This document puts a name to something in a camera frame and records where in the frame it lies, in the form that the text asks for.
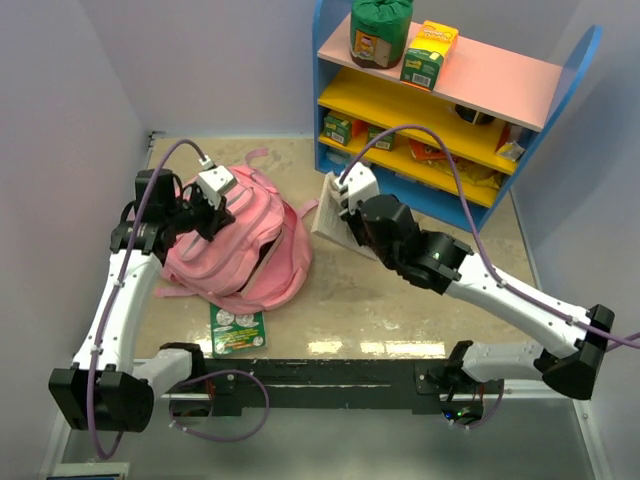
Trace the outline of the Tale of Two Cities book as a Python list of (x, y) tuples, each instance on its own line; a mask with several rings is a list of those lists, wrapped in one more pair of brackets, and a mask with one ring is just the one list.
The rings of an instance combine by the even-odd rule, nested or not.
[(271, 241), (262, 245), (259, 249), (259, 256), (256, 265), (252, 269), (247, 281), (242, 285), (242, 287), (238, 290), (238, 293), (245, 297), (248, 295), (249, 291), (253, 288), (255, 283), (258, 281), (261, 273), (267, 268), (269, 265), (271, 258), (277, 252), (282, 240), (284, 239), (285, 233), (284, 230), (281, 229), (278, 235)]

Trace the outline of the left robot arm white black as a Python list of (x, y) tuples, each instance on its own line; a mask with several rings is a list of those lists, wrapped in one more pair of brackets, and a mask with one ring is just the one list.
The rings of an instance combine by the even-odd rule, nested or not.
[(75, 430), (141, 432), (155, 402), (176, 385), (200, 390), (207, 380), (201, 348), (171, 342), (134, 363), (142, 315), (178, 236), (211, 241), (233, 223), (225, 195), (236, 184), (224, 166), (182, 185), (169, 169), (140, 171), (135, 197), (111, 233), (109, 271), (91, 327), (67, 368), (56, 368), (49, 391)]

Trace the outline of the green coin book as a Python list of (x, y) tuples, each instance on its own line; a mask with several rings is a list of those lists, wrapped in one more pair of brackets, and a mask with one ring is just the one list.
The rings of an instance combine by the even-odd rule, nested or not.
[(267, 347), (264, 313), (233, 314), (210, 305), (212, 353), (226, 356)]

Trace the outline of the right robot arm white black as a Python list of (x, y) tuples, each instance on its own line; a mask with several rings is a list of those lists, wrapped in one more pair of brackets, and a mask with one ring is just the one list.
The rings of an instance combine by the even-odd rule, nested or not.
[(531, 337), (502, 346), (458, 342), (445, 369), (452, 390), (527, 379), (575, 400), (591, 399), (608, 346), (598, 333), (610, 332), (612, 310), (572, 305), (505, 273), (493, 276), (478, 252), (448, 234), (421, 229), (393, 195), (342, 200), (339, 216), (359, 245), (411, 285), (475, 305)]

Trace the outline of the purple comic book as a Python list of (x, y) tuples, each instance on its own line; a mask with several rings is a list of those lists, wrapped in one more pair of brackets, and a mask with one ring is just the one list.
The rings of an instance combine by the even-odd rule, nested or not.
[(349, 225), (340, 218), (340, 205), (331, 192), (331, 185), (335, 179), (333, 172), (327, 173), (324, 177), (311, 233), (365, 258), (376, 260), (374, 252), (367, 246), (360, 246)]

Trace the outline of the pink student backpack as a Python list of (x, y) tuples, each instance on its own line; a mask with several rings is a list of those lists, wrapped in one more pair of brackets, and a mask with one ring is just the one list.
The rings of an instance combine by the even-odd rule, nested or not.
[[(199, 296), (233, 314), (255, 314), (289, 302), (305, 283), (312, 264), (312, 245), (303, 218), (318, 204), (311, 200), (293, 208), (270, 179), (250, 161), (269, 150), (256, 149), (230, 171), (238, 181), (227, 195), (235, 222), (212, 242), (198, 233), (184, 234), (169, 251), (158, 298)], [(285, 236), (258, 281), (242, 297), (238, 290), (257, 263), (259, 249), (283, 229)]]

